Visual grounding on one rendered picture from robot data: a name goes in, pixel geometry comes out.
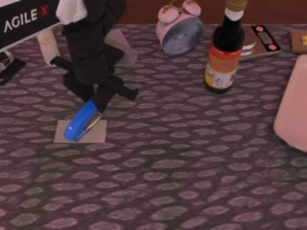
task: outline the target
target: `patterned tablecloth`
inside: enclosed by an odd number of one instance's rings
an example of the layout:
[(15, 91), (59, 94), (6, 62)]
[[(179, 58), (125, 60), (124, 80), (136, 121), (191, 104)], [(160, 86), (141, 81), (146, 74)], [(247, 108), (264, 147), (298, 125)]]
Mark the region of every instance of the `patterned tablecloth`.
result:
[(272, 124), (297, 58), (287, 30), (307, 26), (268, 28), (284, 52), (242, 63), (215, 95), (202, 83), (214, 25), (179, 57), (158, 52), (154, 25), (121, 26), (139, 60), (117, 74), (141, 93), (112, 100), (94, 145), (53, 143), (82, 104), (36, 40), (12, 49), (27, 66), (0, 88), (0, 230), (306, 230), (307, 157)]

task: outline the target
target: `brown background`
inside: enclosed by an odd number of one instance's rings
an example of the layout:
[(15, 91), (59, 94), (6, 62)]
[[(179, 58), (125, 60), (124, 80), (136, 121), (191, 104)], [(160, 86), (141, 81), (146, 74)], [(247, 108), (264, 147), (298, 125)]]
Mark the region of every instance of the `brown background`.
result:
[[(156, 23), (159, 9), (171, 0), (127, 0), (121, 23)], [(180, 6), (183, 0), (177, 0)], [(204, 23), (220, 23), (225, 0), (197, 0)], [(249, 0), (244, 23), (307, 23), (307, 0)]]

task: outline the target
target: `red x logo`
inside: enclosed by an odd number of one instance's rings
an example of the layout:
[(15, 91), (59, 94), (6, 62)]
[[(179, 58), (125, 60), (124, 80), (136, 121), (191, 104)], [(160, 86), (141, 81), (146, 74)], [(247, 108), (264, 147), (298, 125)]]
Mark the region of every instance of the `red x logo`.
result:
[(45, 6), (41, 7), (41, 10), (42, 10), (42, 14), (41, 15), (42, 16), (48, 15), (47, 9), (48, 9), (48, 5), (45, 5)]

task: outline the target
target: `blue handle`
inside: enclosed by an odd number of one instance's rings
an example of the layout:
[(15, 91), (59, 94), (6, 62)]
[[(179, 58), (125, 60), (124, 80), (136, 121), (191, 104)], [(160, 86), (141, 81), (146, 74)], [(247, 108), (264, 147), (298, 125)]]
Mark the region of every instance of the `blue handle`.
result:
[(91, 99), (87, 101), (67, 126), (64, 137), (70, 141), (78, 141), (82, 137), (84, 127), (96, 111), (97, 107), (94, 102)]

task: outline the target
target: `blue object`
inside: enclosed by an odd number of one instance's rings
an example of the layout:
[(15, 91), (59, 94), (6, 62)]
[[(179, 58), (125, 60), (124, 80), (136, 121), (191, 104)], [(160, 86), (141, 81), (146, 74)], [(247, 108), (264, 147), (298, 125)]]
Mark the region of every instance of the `blue object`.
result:
[(103, 116), (101, 115), (101, 117), (97, 119), (92, 125), (90, 125), (87, 129), (84, 129), (96, 112), (97, 107), (90, 99), (84, 104), (84, 106), (78, 111), (78, 113), (66, 127), (64, 137), (69, 141), (80, 140)]

